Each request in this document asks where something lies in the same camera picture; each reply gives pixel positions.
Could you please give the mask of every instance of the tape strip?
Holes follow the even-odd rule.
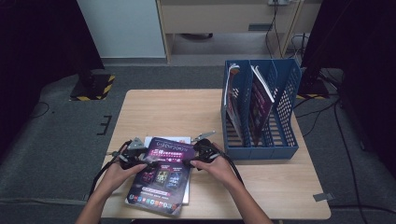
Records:
[[[332,193],[320,193],[320,194],[315,194],[314,195],[314,199],[316,202],[320,202],[320,201],[330,201],[333,200],[335,197],[334,195],[332,195]]]

